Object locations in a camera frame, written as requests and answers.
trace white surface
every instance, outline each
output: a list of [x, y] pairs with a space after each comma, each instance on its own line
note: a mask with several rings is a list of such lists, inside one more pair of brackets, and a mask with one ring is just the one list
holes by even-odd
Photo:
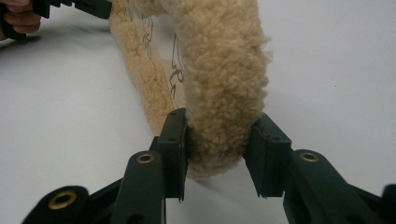
[[[396, 2], [260, 1], [273, 40], [265, 111], [293, 148], [322, 153], [351, 184], [396, 182]], [[90, 192], [123, 176], [151, 132], [106, 21], [51, 9], [23, 46], [0, 42], [0, 223], [20, 223], [48, 192]], [[287, 223], [258, 199], [243, 162], [187, 181], [168, 223]]]

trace black clamp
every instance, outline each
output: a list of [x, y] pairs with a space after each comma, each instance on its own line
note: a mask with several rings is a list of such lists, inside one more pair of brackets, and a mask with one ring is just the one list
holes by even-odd
[[[100, 19], [107, 20], [111, 12], [111, 2], [107, 0], [32, 0], [33, 12], [41, 17], [48, 19], [50, 17], [50, 6], [60, 7], [65, 5], [71, 7], [73, 3], [75, 8], [89, 13]], [[25, 34], [20, 34], [13, 30], [12, 25], [4, 19], [4, 14], [8, 12], [6, 5], [0, 4], [0, 22], [3, 27], [3, 33], [6, 37], [15, 40], [23, 40]]]
[[[45, 196], [23, 224], [160, 224], [165, 199], [184, 199], [188, 127], [185, 109], [171, 112], [148, 151], [129, 159], [124, 178], [88, 196], [65, 187]], [[349, 185], [325, 157], [292, 150], [289, 138], [265, 114], [252, 126], [244, 156], [259, 196], [284, 197], [290, 224], [394, 224], [396, 185], [381, 197]]]

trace brass grommet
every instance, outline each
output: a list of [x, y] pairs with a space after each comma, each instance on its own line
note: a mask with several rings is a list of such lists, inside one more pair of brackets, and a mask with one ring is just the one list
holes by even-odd
[[73, 190], [66, 190], [58, 193], [49, 201], [49, 208], [58, 210], [67, 207], [77, 198], [77, 194]]
[[300, 157], [301, 157], [301, 159], [303, 159], [305, 161], [311, 161], [311, 162], [319, 161], [319, 157], [313, 153], [310, 153], [310, 152], [300, 153]]
[[151, 154], [143, 154], [137, 158], [137, 162], [139, 163], [149, 163], [154, 161], [154, 157]]

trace hand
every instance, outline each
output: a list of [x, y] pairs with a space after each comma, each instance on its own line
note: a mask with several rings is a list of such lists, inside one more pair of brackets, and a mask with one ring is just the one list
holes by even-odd
[[[31, 0], [0, 0], [9, 10], [5, 13], [4, 19], [11, 24], [14, 30], [21, 34], [31, 34], [40, 27], [41, 17], [33, 12]], [[0, 25], [0, 40], [7, 39], [3, 34]]]

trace wool fleece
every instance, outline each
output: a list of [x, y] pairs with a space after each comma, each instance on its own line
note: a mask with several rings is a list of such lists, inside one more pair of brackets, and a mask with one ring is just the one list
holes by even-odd
[[208, 178], [234, 168], [262, 115], [270, 57], [256, 0], [113, 0], [109, 18], [132, 82], [155, 134], [174, 110], [163, 67], [149, 59], [134, 19], [168, 14], [180, 47], [190, 127], [188, 177]]

